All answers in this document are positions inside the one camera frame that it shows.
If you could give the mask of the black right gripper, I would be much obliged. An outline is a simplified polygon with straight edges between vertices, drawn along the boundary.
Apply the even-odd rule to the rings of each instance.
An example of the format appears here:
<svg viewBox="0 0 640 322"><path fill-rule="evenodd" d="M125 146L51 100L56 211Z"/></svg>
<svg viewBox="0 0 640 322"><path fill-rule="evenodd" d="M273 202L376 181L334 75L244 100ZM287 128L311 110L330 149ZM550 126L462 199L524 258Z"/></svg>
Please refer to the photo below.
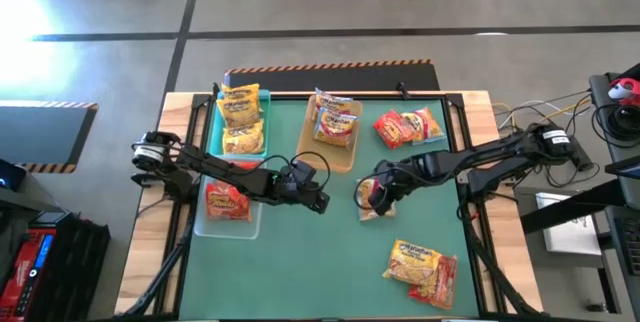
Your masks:
<svg viewBox="0 0 640 322"><path fill-rule="evenodd" d="M430 185L426 154L413 155L398 162L382 160L375 166L380 186L371 193L371 207L379 216L395 214L395 203L386 189L410 193L419 187Z"/></svg>

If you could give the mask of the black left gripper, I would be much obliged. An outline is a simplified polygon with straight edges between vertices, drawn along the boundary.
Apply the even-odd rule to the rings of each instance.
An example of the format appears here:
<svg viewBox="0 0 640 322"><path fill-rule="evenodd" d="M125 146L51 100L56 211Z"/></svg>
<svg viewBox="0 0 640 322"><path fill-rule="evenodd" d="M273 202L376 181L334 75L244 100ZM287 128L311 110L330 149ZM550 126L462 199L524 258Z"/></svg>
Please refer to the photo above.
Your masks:
<svg viewBox="0 0 640 322"><path fill-rule="evenodd" d="M330 197L318 192L319 184L315 181L296 182L291 176L278 177L274 185L274 200L277 204L300 204L318 214L324 214Z"/></svg>

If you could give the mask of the yellow Maruchan chicken ramen pack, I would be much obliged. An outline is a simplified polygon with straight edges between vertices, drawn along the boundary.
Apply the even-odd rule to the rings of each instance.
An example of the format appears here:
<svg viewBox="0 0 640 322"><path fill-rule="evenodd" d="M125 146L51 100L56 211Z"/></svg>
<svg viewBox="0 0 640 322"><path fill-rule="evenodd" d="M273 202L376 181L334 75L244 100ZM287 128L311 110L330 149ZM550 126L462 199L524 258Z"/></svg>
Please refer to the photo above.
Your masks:
<svg viewBox="0 0 640 322"><path fill-rule="evenodd" d="M434 276L441 257L442 254L433 249L396 239L382 276L411 285L426 285Z"/></svg>
<svg viewBox="0 0 640 322"><path fill-rule="evenodd" d="M223 129L224 154L259 154L264 151L264 121Z"/></svg>
<svg viewBox="0 0 640 322"><path fill-rule="evenodd" d="M248 84L238 87L222 86L223 99L225 101L235 101L240 99L249 99L257 102L259 100L259 84Z"/></svg>
<svg viewBox="0 0 640 322"><path fill-rule="evenodd" d="M227 127L241 127L260 120L259 99L256 95L225 98L217 101L218 109Z"/></svg>

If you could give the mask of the orange plastic tray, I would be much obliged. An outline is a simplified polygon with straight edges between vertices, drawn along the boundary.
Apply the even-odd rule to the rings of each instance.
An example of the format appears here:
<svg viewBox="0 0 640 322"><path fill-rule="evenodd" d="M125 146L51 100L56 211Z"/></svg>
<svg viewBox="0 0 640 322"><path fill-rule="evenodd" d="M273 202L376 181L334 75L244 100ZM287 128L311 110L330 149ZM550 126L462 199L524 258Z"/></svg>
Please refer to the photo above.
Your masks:
<svg viewBox="0 0 640 322"><path fill-rule="evenodd" d="M315 95L309 97L296 153L303 153L299 159L317 170L330 169L336 173L348 173L354 165L361 121L355 122L353 136L348 147L335 146L316 140L313 137L315 122L312 120L316 107L315 99Z"/></svg>

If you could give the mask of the clear plastic tray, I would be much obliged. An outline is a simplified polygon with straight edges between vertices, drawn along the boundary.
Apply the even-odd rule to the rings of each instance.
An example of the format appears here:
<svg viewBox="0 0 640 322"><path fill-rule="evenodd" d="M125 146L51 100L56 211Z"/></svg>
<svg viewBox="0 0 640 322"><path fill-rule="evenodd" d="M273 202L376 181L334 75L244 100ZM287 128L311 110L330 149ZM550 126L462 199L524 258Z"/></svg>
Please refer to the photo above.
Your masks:
<svg viewBox="0 0 640 322"><path fill-rule="evenodd" d="M205 190L208 183L221 181L204 176L200 187L194 232L201 237L254 240L258 237L263 205L250 200L251 221L210 220L205 208Z"/></svg>

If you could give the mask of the teal plastic tray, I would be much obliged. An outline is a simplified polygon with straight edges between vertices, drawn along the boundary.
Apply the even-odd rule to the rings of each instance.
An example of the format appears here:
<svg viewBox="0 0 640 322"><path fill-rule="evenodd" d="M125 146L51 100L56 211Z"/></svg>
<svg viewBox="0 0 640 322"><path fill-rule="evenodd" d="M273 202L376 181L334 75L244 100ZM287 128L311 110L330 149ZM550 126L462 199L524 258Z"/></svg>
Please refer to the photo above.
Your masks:
<svg viewBox="0 0 640 322"><path fill-rule="evenodd" d="M217 101L223 99L223 92L219 92L216 99L214 108L214 121L212 122L212 129L209 136L209 145L207 152L217 157L264 157L268 149L267 135L269 133L269 118L271 114L271 97L270 92L267 90L259 89L259 106L260 106L260 120L264 121L263 134L264 134L264 151L259 154L224 154L222 147L223 129L227 127L225 121L221 116L221 113L217 106Z"/></svg>

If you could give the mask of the black hazard-striped floor mat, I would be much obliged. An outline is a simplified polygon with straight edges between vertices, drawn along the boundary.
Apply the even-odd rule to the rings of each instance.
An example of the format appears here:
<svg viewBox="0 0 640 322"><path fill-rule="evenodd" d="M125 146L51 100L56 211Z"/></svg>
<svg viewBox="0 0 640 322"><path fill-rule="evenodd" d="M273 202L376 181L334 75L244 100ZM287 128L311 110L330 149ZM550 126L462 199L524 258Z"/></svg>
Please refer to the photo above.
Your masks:
<svg viewBox="0 0 640 322"><path fill-rule="evenodd" d="M435 66L429 59L340 62L234 68L225 72L229 87L259 84L269 91L439 91Z"/></svg>
<svg viewBox="0 0 640 322"><path fill-rule="evenodd" d="M98 109L96 102L0 100L0 159L30 173L73 173Z"/></svg>

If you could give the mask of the black diagonal support strut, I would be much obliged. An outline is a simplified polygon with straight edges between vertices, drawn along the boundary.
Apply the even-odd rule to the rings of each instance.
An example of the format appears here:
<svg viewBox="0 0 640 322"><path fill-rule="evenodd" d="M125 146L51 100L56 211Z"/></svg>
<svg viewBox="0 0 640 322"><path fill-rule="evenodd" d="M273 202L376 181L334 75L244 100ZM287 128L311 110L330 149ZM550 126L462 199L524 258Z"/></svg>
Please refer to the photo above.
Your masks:
<svg viewBox="0 0 640 322"><path fill-rule="evenodd" d="M499 291L511 303L517 314L520 315L538 315L539 312L530 306L521 294L510 283L506 275L499 268L497 262L491 257L491 254L484 247L481 239L477 236L472 225L471 215L468 208L469 202L461 199L458 205L458 216L462 221L467 235L467 242L477 257L483 262L487 268L491 280L497 285Z"/></svg>
<svg viewBox="0 0 640 322"><path fill-rule="evenodd" d="M151 279L149 286L138 299L124 312L118 312L114 319L118 321L160 322L176 319L182 296L182 285L188 260L190 241L193 234L196 203L174 202L162 262ZM171 282L171 273L179 266L176 277L174 302L172 309L166 311L166 297Z"/></svg>

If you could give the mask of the black slanted bar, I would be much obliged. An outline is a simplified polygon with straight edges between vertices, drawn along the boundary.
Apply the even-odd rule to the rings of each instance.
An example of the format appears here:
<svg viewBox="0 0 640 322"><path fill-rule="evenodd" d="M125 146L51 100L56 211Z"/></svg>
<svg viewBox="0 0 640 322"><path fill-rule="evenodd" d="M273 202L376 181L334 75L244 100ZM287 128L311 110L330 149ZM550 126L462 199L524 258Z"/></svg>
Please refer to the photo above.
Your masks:
<svg viewBox="0 0 640 322"><path fill-rule="evenodd" d="M520 217L525 234L537 232L600 212L607 207L628 208L618 180L595 186Z"/></svg>

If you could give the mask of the white paper sheet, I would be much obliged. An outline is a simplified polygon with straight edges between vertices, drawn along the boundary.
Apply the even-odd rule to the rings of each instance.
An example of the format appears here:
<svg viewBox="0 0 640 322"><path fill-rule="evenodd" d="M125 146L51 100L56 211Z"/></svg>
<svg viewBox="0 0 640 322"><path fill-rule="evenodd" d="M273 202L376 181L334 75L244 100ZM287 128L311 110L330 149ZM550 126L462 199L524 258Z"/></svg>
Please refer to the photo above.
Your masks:
<svg viewBox="0 0 640 322"><path fill-rule="evenodd" d="M591 215L544 229L542 234L548 252L602 255Z"/></svg>

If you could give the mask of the black power brick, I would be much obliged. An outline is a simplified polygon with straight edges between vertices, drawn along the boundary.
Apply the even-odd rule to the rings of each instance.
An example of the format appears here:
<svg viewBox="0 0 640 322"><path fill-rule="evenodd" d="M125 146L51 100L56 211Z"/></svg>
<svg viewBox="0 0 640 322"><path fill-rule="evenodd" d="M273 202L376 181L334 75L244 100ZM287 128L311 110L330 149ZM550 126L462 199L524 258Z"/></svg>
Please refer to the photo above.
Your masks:
<svg viewBox="0 0 640 322"><path fill-rule="evenodd" d="M588 171L593 168L594 164L588 154L581 148L576 148L570 157L570 161L578 172Z"/></svg>

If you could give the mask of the black desk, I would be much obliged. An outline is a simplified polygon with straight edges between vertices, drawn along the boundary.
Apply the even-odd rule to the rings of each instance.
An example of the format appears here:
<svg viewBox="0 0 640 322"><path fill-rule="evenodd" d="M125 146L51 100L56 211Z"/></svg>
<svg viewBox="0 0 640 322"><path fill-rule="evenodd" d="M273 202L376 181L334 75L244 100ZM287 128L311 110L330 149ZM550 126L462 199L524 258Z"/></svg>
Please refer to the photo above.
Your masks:
<svg viewBox="0 0 640 322"><path fill-rule="evenodd" d="M640 155L640 139L634 142L617 139L606 125L606 117L613 110L610 104L615 103L609 98L608 91L610 84L618 76L619 73L607 72L601 75L592 75L588 80L593 103L596 107L596 114L592 118L592 123L596 128L597 134L605 141L613 162ZM640 210L640 180L619 177L618 181L626 199L626 204L631 208Z"/></svg>

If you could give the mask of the dark tablet screen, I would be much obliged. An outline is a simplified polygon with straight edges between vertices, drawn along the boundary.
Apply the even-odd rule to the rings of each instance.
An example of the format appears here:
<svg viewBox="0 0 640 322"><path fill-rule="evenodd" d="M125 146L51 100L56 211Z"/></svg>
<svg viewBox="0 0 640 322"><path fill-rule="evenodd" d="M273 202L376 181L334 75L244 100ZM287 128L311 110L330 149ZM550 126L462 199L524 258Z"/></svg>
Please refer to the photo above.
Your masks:
<svg viewBox="0 0 640 322"><path fill-rule="evenodd" d="M606 165L605 172L618 177L640 180L640 155Z"/></svg>

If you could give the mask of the dark keyboard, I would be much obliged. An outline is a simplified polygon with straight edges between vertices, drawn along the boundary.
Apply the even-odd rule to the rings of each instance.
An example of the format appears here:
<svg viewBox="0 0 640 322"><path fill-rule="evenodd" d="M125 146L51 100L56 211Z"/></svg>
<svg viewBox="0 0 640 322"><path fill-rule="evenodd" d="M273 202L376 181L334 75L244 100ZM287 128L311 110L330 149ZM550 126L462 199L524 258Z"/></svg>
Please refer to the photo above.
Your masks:
<svg viewBox="0 0 640 322"><path fill-rule="evenodd" d="M609 207L606 217L624 275L640 283L640 211Z"/></svg>

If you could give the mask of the black equipment case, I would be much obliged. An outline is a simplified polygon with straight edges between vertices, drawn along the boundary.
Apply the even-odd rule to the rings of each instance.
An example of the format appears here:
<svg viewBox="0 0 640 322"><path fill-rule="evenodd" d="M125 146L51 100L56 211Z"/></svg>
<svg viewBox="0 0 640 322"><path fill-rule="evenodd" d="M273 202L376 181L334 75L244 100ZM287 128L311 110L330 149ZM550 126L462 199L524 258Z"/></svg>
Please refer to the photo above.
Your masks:
<svg viewBox="0 0 640 322"><path fill-rule="evenodd" d="M26 322L87 318L111 239L109 228L73 213L43 212L29 230L42 235Z"/></svg>

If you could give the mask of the red and white headset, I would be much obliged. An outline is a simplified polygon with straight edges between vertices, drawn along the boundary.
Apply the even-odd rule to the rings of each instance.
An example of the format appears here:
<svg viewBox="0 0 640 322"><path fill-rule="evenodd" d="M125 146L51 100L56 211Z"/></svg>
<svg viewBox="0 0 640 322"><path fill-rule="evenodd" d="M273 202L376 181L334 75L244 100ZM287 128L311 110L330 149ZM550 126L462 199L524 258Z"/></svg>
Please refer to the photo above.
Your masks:
<svg viewBox="0 0 640 322"><path fill-rule="evenodd" d="M634 78L619 78L610 84L608 96L620 105L640 107L640 81Z"/></svg>

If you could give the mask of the red equipment unit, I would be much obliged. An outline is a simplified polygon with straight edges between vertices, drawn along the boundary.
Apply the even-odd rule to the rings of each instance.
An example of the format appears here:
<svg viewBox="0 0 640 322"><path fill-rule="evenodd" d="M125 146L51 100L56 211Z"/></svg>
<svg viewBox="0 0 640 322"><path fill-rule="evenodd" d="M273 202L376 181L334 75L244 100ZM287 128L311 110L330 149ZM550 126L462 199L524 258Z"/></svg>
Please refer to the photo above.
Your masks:
<svg viewBox="0 0 640 322"><path fill-rule="evenodd" d="M53 224L32 222L20 237L0 295L0 322L27 321L55 235Z"/></svg>

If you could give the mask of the black device with blue light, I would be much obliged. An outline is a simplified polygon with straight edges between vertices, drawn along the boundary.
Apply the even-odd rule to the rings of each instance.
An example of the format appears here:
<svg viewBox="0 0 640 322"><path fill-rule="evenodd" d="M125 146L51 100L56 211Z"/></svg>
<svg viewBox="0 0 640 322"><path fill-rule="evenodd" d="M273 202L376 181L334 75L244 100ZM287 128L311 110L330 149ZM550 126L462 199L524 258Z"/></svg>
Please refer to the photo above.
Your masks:
<svg viewBox="0 0 640 322"><path fill-rule="evenodd" d="M17 192L26 175L24 168L0 159L0 189Z"/></svg>

